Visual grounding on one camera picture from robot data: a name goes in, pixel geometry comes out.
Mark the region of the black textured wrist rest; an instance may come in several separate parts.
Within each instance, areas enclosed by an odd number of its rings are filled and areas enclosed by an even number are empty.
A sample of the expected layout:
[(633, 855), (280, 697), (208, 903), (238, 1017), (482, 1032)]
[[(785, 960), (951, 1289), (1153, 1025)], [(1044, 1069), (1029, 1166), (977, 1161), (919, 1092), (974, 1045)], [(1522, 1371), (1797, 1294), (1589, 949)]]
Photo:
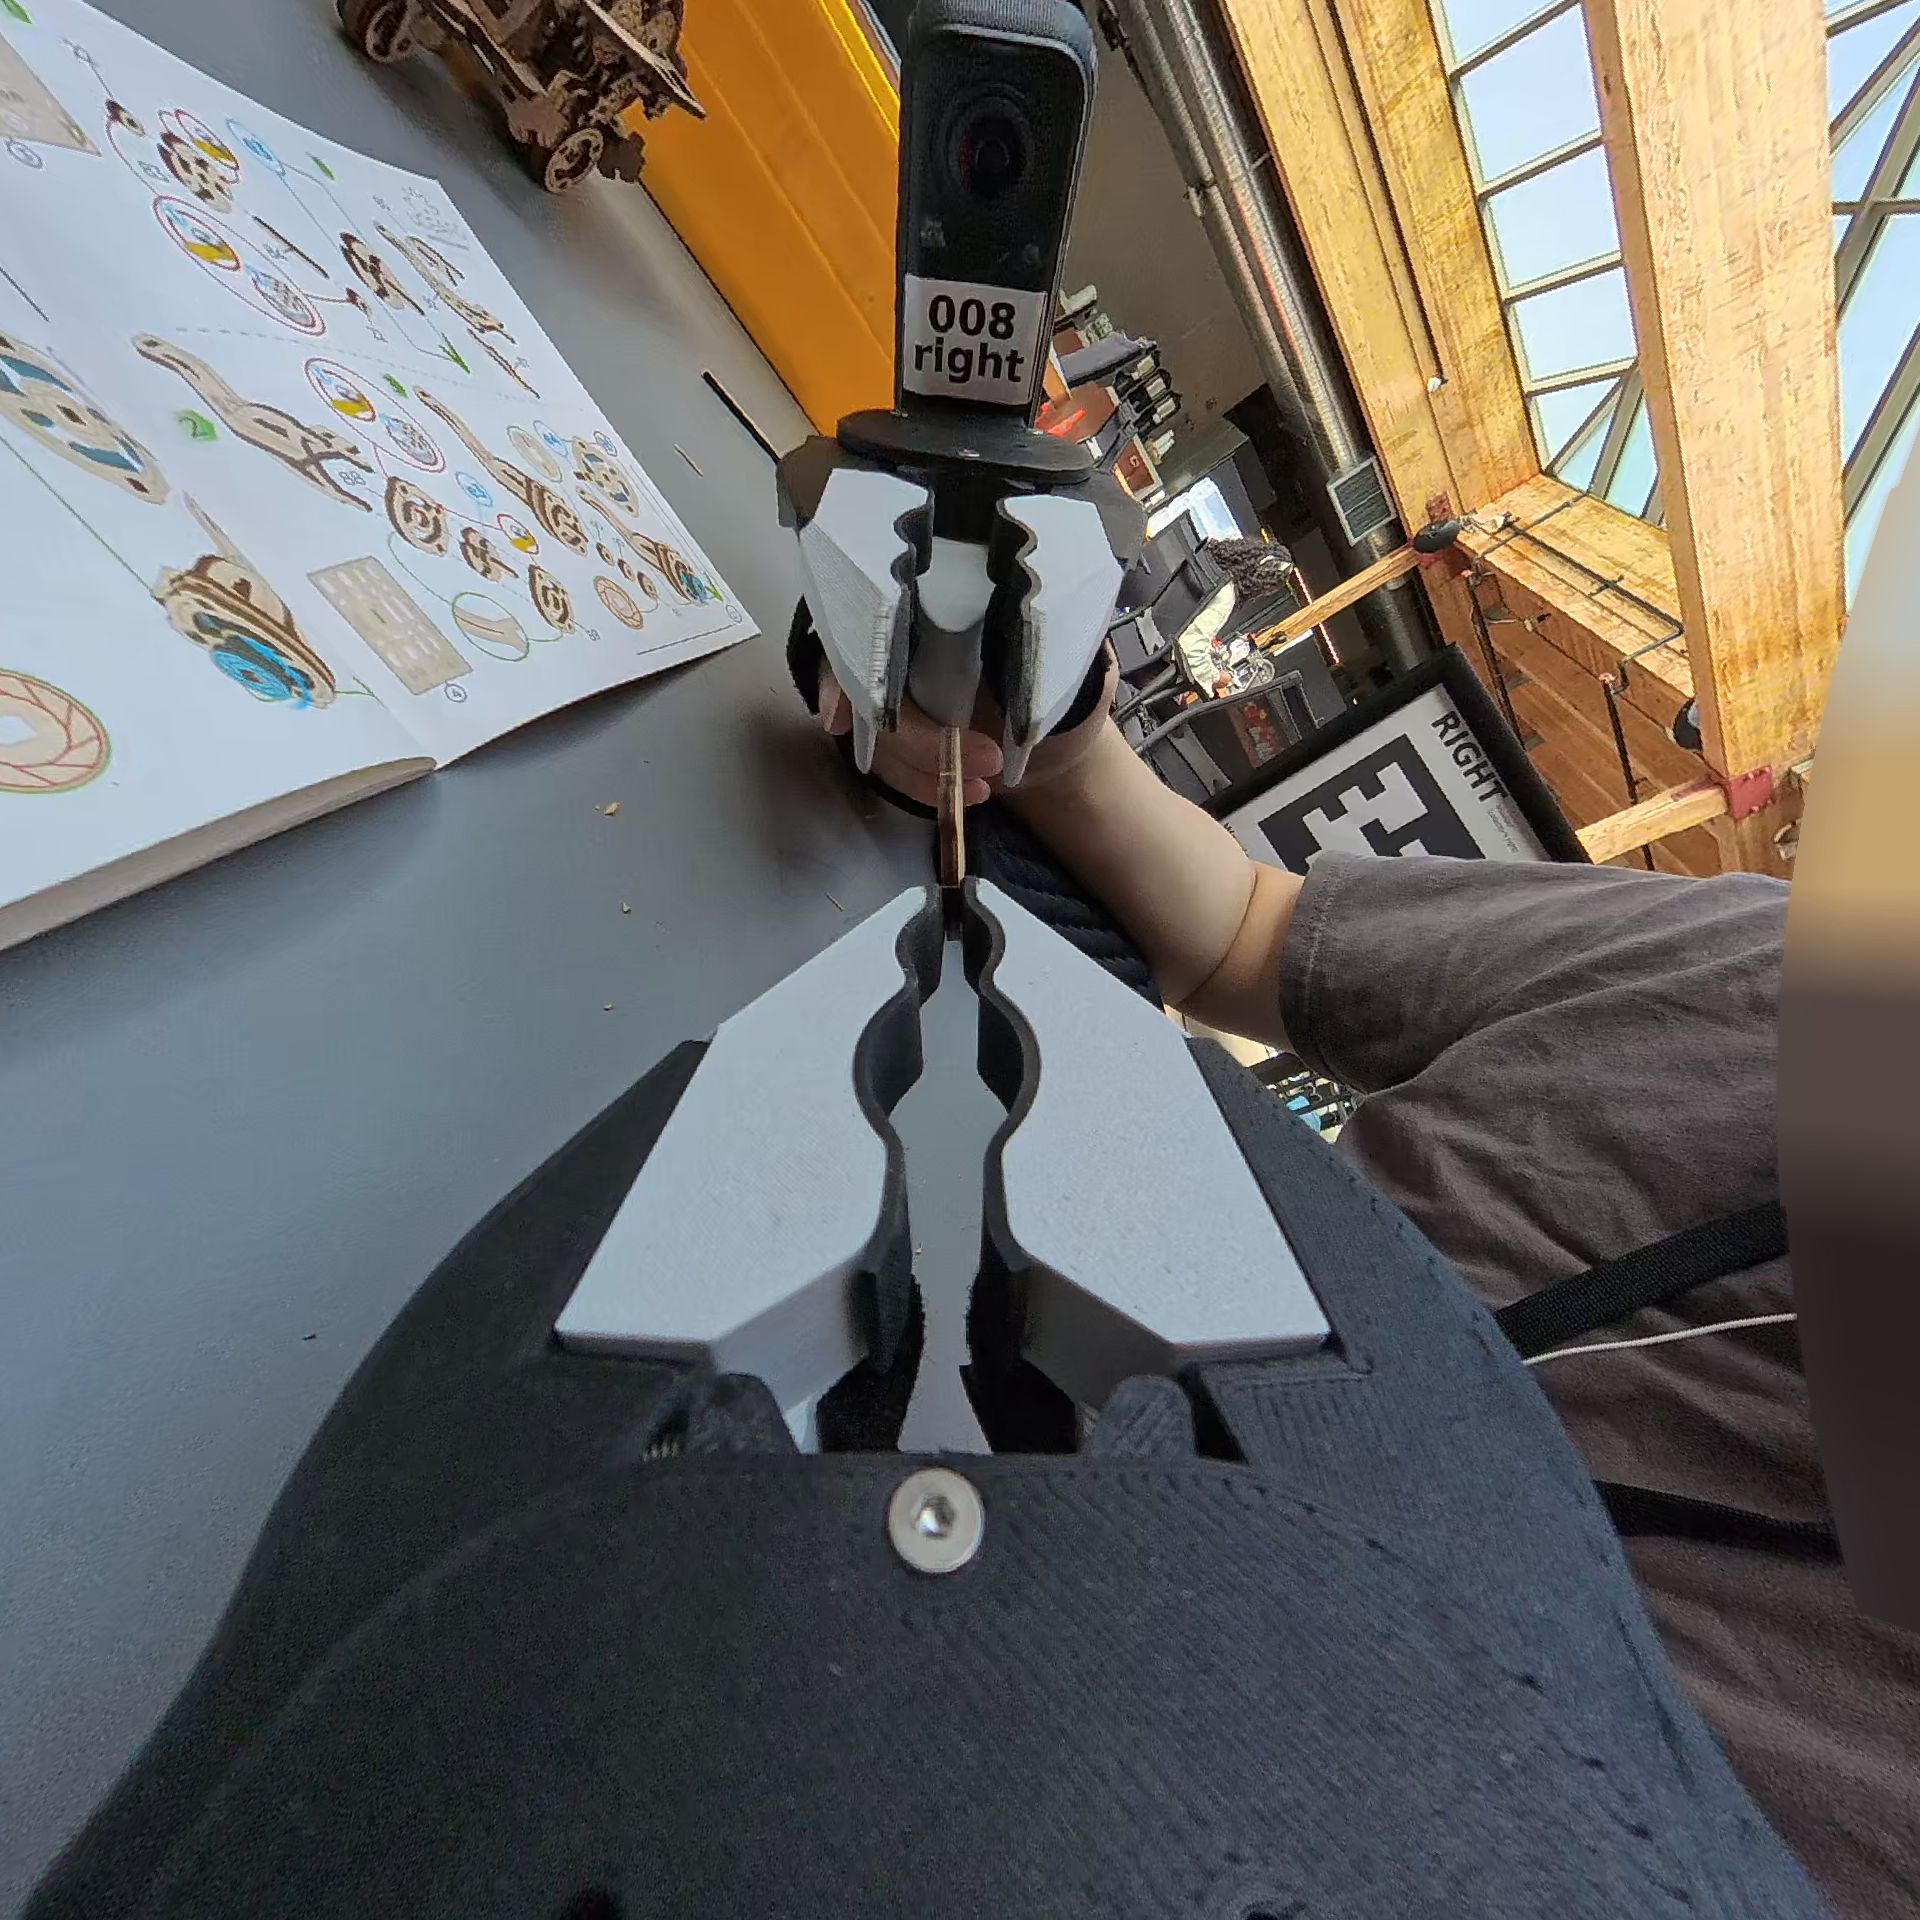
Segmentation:
[(1038, 850), (1038, 836), (1010, 805), (968, 810), (968, 876), (1000, 888), (1050, 937), (1163, 1008), (1156, 976), (1126, 926)]

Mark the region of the small wooden vehicle model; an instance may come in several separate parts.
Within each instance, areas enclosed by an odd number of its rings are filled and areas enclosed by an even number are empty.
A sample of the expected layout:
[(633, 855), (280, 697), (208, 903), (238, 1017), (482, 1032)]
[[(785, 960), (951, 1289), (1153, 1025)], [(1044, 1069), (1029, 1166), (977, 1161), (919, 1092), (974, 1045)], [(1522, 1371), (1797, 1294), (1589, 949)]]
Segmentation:
[(644, 124), (706, 115), (684, 63), (684, 0), (343, 0), (374, 63), (467, 54), (546, 191), (636, 180)]

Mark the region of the framed right marker sign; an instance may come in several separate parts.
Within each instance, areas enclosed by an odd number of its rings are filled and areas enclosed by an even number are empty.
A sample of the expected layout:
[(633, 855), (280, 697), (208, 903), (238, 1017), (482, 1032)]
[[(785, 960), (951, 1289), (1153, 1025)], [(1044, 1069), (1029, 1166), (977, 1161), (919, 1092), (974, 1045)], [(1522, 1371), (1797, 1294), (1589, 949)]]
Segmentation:
[(1285, 876), (1320, 855), (1589, 861), (1456, 642), (1209, 810)]

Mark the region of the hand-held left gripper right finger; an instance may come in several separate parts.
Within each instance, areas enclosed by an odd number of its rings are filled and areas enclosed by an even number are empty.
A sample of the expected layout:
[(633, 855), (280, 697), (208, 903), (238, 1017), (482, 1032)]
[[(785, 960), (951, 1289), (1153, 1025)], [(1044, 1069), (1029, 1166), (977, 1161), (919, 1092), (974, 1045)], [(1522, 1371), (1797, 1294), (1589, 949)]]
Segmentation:
[(1326, 1307), (1200, 1054), (989, 877), (968, 877), (983, 1149), (968, 1397), (989, 1451), (1078, 1451), (1135, 1375), (1326, 1348)]

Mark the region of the yellow plastic bin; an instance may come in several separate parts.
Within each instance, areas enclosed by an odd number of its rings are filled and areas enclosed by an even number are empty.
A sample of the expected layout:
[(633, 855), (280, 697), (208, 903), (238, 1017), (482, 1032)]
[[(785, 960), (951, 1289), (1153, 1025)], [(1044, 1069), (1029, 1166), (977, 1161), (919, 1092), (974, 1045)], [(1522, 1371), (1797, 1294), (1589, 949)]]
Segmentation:
[(896, 398), (896, 63), (854, 0), (687, 0), (644, 191), (819, 431)]

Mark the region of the person's right forearm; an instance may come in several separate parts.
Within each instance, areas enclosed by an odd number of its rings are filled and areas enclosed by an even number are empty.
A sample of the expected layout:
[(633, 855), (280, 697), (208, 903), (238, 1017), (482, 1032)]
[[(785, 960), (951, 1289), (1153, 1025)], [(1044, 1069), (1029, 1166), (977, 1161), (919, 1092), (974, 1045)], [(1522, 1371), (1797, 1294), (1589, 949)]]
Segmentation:
[(1016, 789), (994, 778), (994, 798), (1117, 916), (1168, 1008), (1285, 1045), (1279, 949), (1303, 876), (1251, 861), (1126, 752), (1117, 721), (1038, 745)]

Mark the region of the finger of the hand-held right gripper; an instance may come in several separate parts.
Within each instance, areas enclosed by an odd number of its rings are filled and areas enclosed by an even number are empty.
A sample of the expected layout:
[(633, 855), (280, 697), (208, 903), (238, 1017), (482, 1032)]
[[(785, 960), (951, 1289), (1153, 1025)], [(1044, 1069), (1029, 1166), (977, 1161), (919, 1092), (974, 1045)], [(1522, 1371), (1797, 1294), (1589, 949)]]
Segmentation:
[(1000, 715), (1000, 789), (1029, 772), (1106, 635), (1126, 511), (1101, 491), (1000, 496), (989, 518), (989, 697)]
[(806, 604), (854, 703), (854, 766), (875, 766), (880, 728), (896, 728), (919, 652), (919, 577), (926, 542), (926, 491), (889, 473), (830, 473), (800, 524)]

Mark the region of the white instruction booklet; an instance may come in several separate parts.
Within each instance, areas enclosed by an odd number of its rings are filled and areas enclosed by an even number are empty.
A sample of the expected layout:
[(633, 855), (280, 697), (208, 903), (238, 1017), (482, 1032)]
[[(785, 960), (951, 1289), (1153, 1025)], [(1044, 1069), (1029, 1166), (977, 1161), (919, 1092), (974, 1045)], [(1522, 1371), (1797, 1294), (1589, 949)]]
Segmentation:
[(6, 9), (6, 949), (753, 635), (456, 205)]

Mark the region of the person's right hand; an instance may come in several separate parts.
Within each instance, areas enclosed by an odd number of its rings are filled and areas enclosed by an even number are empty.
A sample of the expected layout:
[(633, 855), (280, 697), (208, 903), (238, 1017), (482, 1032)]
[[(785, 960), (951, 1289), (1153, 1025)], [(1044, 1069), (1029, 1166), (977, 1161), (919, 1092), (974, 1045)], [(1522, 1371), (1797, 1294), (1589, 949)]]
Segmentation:
[[(1117, 715), (1117, 652), (1093, 657), (1101, 681), (1082, 681), (1078, 703), (1071, 703), (1071, 728), (1058, 723), (1050, 740), (1036, 745), (1024, 778), (1000, 778), (1000, 715), (989, 694), (977, 694), (974, 723), (959, 728), (959, 789), (968, 805), (983, 798), (1038, 798), (1038, 789), (1066, 778), (1093, 740), (1106, 728)], [(875, 763), (867, 778), (880, 778), (884, 793), (896, 793), (896, 805), (941, 805), (941, 723), (922, 703), (896, 715), (896, 728), (875, 740)]]

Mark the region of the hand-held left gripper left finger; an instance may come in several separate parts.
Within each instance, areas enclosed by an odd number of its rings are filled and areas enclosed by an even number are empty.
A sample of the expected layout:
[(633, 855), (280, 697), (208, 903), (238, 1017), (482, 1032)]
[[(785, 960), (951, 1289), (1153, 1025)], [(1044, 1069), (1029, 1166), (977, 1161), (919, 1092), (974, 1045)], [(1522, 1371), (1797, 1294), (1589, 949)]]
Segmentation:
[(896, 1451), (922, 1371), (896, 1104), (922, 1075), (941, 895), (896, 893), (714, 1025), (556, 1313), (583, 1355), (753, 1375), (819, 1451)]

